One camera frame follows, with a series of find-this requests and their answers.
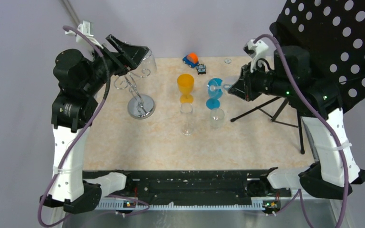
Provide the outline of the clear wine glass back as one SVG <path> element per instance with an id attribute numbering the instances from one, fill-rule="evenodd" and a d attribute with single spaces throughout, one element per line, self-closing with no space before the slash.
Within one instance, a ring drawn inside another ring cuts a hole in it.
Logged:
<path id="1" fill-rule="evenodd" d="M 228 76 L 226 78 L 212 78 L 208 81 L 207 92 L 210 98 L 219 99 L 239 79 L 239 76 Z"/>

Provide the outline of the clear wine glass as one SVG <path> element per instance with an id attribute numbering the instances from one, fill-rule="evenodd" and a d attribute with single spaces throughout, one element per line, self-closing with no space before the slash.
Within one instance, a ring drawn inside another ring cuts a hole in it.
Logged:
<path id="1" fill-rule="evenodd" d="M 220 108 L 212 109 L 210 112 L 210 126 L 212 129 L 219 129 L 223 126 L 225 112 Z"/>
<path id="2" fill-rule="evenodd" d="M 193 106 L 191 103 L 182 103 L 180 106 L 180 113 L 183 118 L 183 123 L 181 126 L 181 132 L 184 135 L 191 135 L 194 131 L 194 126 L 192 123 L 192 113 Z"/>
<path id="3" fill-rule="evenodd" d="M 239 79 L 239 76 L 228 76 L 226 78 L 212 78 L 208 81 L 207 92 L 210 98 L 219 99 Z"/>

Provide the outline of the clear wine glass front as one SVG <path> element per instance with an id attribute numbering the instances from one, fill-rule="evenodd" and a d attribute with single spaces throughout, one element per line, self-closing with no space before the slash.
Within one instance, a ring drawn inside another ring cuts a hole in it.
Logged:
<path id="1" fill-rule="evenodd" d="M 212 129 L 219 129 L 223 126 L 225 112 L 220 108 L 212 109 L 210 112 L 210 126 Z"/>

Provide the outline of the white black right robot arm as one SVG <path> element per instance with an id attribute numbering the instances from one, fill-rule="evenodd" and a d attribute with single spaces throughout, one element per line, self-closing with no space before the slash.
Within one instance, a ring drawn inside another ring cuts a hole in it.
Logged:
<path id="1" fill-rule="evenodd" d="M 276 49 L 273 69 L 260 65 L 267 47 L 250 44 L 243 50 L 251 61 L 241 67 L 229 94 L 248 102 L 260 95 L 284 98 L 309 130 L 318 156 L 317 162 L 299 174 L 301 188 L 315 198 L 344 200 L 353 184 L 365 181 L 365 170 L 351 153 L 339 87 L 321 76 L 310 53 L 299 46 Z"/>

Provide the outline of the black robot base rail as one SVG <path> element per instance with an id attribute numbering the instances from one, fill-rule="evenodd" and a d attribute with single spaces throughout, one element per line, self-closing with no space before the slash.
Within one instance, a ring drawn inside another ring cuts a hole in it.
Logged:
<path id="1" fill-rule="evenodd" d="M 136 197 L 150 205 L 230 206 L 249 205 L 257 198 L 290 197 L 289 188 L 275 189 L 268 170 L 124 171 L 123 190 L 110 194 Z"/>

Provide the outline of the blue plastic wine glass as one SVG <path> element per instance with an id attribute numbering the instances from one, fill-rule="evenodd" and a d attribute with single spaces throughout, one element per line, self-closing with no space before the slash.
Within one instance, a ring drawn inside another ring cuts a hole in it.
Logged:
<path id="1" fill-rule="evenodd" d="M 219 99 L 223 95 L 221 84 L 222 84 L 221 78 L 212 78 L 206 84 L 207 93 L 209 96 L 209 99 L 206 101 L 206 107 L 210 110 L 219 108 L 221 105 L 219 101 Z"/>

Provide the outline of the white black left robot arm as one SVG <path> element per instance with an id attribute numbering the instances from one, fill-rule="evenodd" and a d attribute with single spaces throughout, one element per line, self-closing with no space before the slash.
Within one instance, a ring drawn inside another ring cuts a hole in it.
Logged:
<path id="1" fill-rule="evenodd" d="M 134 188 L 124 172 L 107 171 L 97 178 L 83 178 L 90 119 L 103 106 L 95 95 L 111 76 L 123 76 L 137 69 L 149 52 L 148 47 L 124 43 L 113 35 L 106 39 L 115 52 L 101 48 L 91 61 L 79 50 L 67 49 L 55 59 L 53 75 L 60 91 L 52 104 L 51 115 L 54 180 L 43 204 L 50 208 L 62 207 L 70 214 L 92 211 L 107 195 L 117 191 L 121 196 L 128 196 Z"/>

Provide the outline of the yellow plastic wine glass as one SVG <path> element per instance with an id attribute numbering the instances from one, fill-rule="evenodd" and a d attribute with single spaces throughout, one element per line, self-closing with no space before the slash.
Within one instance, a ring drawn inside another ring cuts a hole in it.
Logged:
<path id="1" fill-rule="evenodd" d="M 190 74 L 182 74 L 177 78 L 178 90 L 181 93 L 180 102 L 181 103 L 193 103 L 194 97 L 191 92 L 194 88 L 194 78 Z"/>

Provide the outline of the clear textured glass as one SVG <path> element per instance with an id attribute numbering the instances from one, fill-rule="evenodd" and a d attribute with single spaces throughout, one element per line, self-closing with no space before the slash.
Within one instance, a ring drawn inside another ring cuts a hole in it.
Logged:
<path id="1" fill-rule="evenodd" d="M 138 71 L 140 73 L 140 77 L 148 77 L 150 75 L 154 75 L 157 72 L 157 65 L 155 61 L 155 57 L 151 50 L 143 58 L 141 64 L 141 69 Z"/>

